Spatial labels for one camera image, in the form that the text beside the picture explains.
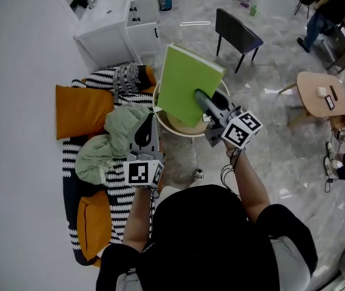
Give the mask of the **green fleece blanket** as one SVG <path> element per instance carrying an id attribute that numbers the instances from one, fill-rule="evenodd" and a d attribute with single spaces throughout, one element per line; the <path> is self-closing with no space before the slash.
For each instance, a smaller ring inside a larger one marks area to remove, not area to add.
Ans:
<path id="1" fill-rule="evenodd" d="M 103 135 L 89 139 L 80 149 L 75 162 L 75 173 L 82 181 L 93 185 L 105 183 L 115 159 L 123 159 L 129 152 L 129 131 L 150 113 L 141 104 L 127 104 L 106 115 Z"/>

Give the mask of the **person's right forearm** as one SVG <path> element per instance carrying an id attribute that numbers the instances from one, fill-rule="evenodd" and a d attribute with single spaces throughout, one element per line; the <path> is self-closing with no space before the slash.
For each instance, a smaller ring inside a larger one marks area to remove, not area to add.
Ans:
<path id="1" fill-rule="evenodd" d="M 230 158 L 242 205 L 249 221 L 256 222 L 260 213 L 270 205 L 264 184 L 251 166 L 245 151 Z"/>

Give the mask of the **person's black shirt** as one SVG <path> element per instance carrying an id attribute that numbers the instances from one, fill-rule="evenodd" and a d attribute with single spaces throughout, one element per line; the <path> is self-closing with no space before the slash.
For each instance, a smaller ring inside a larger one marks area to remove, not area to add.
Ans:
<path id="1" fill-rule="evenodd" d="M 161 201 L 142 252 L 105 249 L 96 291 L 304 291 L 317 262 L 310 230 L 287 207 L 251 222 L 233 192 L 197 186 Z"/>

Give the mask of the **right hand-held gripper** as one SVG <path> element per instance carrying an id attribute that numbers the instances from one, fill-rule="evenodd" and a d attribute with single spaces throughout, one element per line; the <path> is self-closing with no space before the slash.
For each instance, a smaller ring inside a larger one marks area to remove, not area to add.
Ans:
<path id="1" fill-rule="evenodd" d="M 263 127 L 261 121 L 244 107 L 230 110 L 228 96 L 216 90 L 210 98 L 200 89 L 195 90 L 195 99 L 203 113 L 210 117 L 205 129 L 205 137 L 214 147 L 221 140 L 239 149 L 245 148 Z"/>

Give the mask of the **beige round basket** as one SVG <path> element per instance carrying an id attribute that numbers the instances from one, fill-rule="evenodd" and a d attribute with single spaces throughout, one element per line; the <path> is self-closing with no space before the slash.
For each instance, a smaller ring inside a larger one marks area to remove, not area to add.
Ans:
<path id="1" fill-rule="evenodd" d="M 171 114 L 167 113 L 165 110 L 157 106 L 159 85 L 160 82 L 158 82 L 155 86 L 152 96 L 152 108 L 159 123 L 174 135 L 189 138 L 191 142 L 193 142 L 195 138 L 204 137 L 204 131 L 210 122 L 208 118 L 203 115 L 203 117 L 195 127 L 188 127 L 183 124 L 180 120 L 176 119 Z"/>

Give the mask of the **grey patterned knit throw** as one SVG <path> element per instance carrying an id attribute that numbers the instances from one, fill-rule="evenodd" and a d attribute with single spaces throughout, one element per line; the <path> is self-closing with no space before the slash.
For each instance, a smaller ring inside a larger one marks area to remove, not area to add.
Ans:
<path id="1" fill-rule="evenodd" d="M 138 92 L 138 75 L 138 64 L 131 62 L 115 67 L 112 79 L 114 95 Z"/>

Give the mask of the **dark chair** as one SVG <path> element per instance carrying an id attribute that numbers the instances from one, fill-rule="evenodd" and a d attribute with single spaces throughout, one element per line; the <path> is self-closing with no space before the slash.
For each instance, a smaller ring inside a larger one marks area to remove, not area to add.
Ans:
<path id="1" fill-rule="evenodd" d="M 303 5 L 307 7 L 307 18 L 309 18 L 309 10 L 310 6 L 315 2 L 315 0 L 298 0 L 298 4 L 295 8 L 294 15 L 296 15 L 300 9 L 300 7 Z"/>
<path id="2" fill-rule="evenodd" d="M 238 72 L 241 64 L 247 54 L 253 52 L 251 61 L 255 59 L 258 49 L 264 44 L 264 41 L 256 35 L 251 29 L 246 27 L 234 15 L 222 8 L 216 10 L 215 31 L 219 34 L 216 55 L 219 55 L 221 41 L 225 39 L 235 49 L 241 53 L 241 58 L 235 69 Z"/>

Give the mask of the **person's left forearm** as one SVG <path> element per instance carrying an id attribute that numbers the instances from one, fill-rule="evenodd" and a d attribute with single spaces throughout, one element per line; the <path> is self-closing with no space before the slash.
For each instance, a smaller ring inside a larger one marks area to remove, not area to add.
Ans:
<path id="1" fill-rule="evenodd" d="M 132 207 L 124 228 L 122 243 L 142 252 L 149 240 L 151 213 L 151 190 L 135 190 Z"/>

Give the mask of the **white sink cabinet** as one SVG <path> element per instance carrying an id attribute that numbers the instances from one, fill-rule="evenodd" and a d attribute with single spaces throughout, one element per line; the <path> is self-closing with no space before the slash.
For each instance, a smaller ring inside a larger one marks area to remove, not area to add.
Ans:
<path id="1" fill-rule="evenodd" d="M 162 50 L 158 22 L 158 0 L 96 0 L 84 12 L 74 39 L 100 68 L 140 63 Z"/>

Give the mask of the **orange cushion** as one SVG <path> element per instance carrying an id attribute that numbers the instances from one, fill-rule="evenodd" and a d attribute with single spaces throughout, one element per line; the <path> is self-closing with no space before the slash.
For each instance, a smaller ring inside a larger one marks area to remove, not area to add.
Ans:
<path id="1" fill-rule="evenodd" d="M 77 231 L 83 256 L 93 266 L 100 267 L 101 258 L 98 253 L 109 245 L 112 236 L 110 204 L 105 191 L 80 199 Z"/>
<path id="2" fill-rule="evenodd" d="M 101 132 L 114 109 L 113 95 L 106 90 L 57 85 L 55 93 L 57 140 Z"/>

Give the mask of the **oval wooden side table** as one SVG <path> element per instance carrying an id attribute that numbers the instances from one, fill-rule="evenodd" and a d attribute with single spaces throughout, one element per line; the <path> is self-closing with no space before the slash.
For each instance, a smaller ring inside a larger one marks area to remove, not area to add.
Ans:
<path id="1" fill-rule="evenodd" d="M 338 96 L 338 101 L 334 100 L 330 85 Z M 317 96 L 317 87 L 325 87 L 327 95 L 330 95 L 335 108 L 330 110 L 325 97 Z M 313 117 L 319 119 L 328 119 L 332 130 L 341 130 L 345 128 L 345 88 L 343 83 L 335 76 L 324 73 L 300 72 L 296 77 L 296 82 L 282 90 L 297 88 L 303 110 L 299 116 L 288 122 L 288 128 L 292 129 L 296 125 Z"/>

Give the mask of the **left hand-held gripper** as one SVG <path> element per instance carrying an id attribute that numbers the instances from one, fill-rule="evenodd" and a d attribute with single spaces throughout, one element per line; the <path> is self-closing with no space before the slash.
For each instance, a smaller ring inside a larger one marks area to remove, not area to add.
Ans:
<path id="1" fill-rule="evenodd" d="M 158 120 L 154 113 L 141 118 L 128 135 L 129 152 L 123 163 L 125 185 L 157 189 L 164 170 L 164 153 L 159 152 Z M 148 153 L 135 152 L 145 148 Z"/>

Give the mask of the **green book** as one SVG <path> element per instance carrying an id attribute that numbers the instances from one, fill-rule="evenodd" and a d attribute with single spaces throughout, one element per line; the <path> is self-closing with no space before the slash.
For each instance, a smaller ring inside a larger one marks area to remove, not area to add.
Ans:
<path id="1" fill-rule="evenodd" d="M 176 44 L 167 46 L 157 106 L 188 127 L 195 127 L 203 110 L 195 99 L 195 91 L 202 90 L 209 97 L 226 70 Z"/>

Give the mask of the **white paper sheet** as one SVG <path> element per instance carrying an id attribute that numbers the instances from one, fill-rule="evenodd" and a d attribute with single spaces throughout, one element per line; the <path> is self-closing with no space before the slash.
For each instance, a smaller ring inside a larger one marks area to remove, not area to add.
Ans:
<path id="1" fill-rule="evenodd" d="M 284 92 L 281 92 L 280 90 L 272 90 L 272 89 L 264 89 L 264 93 L 266 94 L 276 94 L 276 95 L 280 95 L 280 94 L 284 94 L 284 95 L 293 95 L 293 90 L 289 89 L 289 90 L 285 90 Z"/>

